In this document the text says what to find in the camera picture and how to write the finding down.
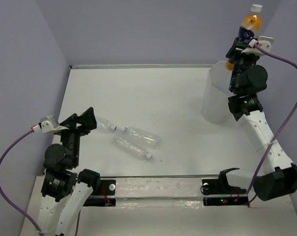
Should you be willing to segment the orange juice bottle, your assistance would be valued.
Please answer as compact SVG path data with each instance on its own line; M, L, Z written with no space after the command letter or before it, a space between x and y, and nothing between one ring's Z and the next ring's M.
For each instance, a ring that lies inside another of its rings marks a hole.
M253 4L250 9L250 13L246 15L239 27L238 36L240 40L244 43L244 48L248 43L257 35L259 28L261 27L262 20L260 13L263 6L259 4ZM233 65L230 63L230 59L227 59L225 67L232 71Z

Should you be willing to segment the clear bottle white cap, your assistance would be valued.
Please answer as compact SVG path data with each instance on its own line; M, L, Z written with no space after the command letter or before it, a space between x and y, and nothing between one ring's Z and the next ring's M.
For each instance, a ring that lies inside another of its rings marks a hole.
M113 143L118 149L137 159L150 160L153 156L146 148L134 144L122 136L115 136Z
M153 149L158 149L162 143L160 136L132 126L122 128L122 136L134 143Z

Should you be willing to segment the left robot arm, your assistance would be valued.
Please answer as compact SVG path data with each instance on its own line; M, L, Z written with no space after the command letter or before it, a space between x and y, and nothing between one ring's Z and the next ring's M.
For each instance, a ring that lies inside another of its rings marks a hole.
M32 128L60 136L60 142L48 146L44 154L45 177L37 222L38 231L45 236L67 235L84 202L99 191L99 173L88 169L79 174L72 172L79 165L80 138L96 128L92 107L61 123L47 116Z

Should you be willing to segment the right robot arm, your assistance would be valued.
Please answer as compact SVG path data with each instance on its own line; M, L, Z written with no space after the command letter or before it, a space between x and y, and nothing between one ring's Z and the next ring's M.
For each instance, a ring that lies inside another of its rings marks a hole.
M285 153L277 137L297 108L297 102L279 129L273 133L268 125L263 106L257 94L267 88L268 73L257 64L258 59L267 55L286 62L287 59L270 53L270 38L260 41L251 38L248 43L236 37L226 58L233 64L228 98L228 107L235 120L241 125L255 148L260 161L253 173L239 168L222 170L217 187L223 193L240 188L254 191L262 201L295 193L297 190L297 165Z

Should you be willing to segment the white translucent bin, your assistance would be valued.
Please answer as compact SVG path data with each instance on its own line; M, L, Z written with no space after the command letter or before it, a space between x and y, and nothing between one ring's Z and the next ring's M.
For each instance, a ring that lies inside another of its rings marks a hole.
M208 72L201 113L205 120L220 124L231 117L228 97L231 71L225 67L225 61L217 62Z

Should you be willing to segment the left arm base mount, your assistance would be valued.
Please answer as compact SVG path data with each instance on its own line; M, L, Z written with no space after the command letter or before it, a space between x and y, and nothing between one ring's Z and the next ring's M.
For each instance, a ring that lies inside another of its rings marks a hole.
M94 190L84 203L84 207L114 207L116 206L116 180L101 179L100 186Z

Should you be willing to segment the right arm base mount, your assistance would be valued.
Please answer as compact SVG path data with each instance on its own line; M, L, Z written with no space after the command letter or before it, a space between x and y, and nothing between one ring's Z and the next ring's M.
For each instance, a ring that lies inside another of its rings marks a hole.
M247 188L252 173L239 168L225 169L218 177L202 180L200 192L204 206L249 206Z

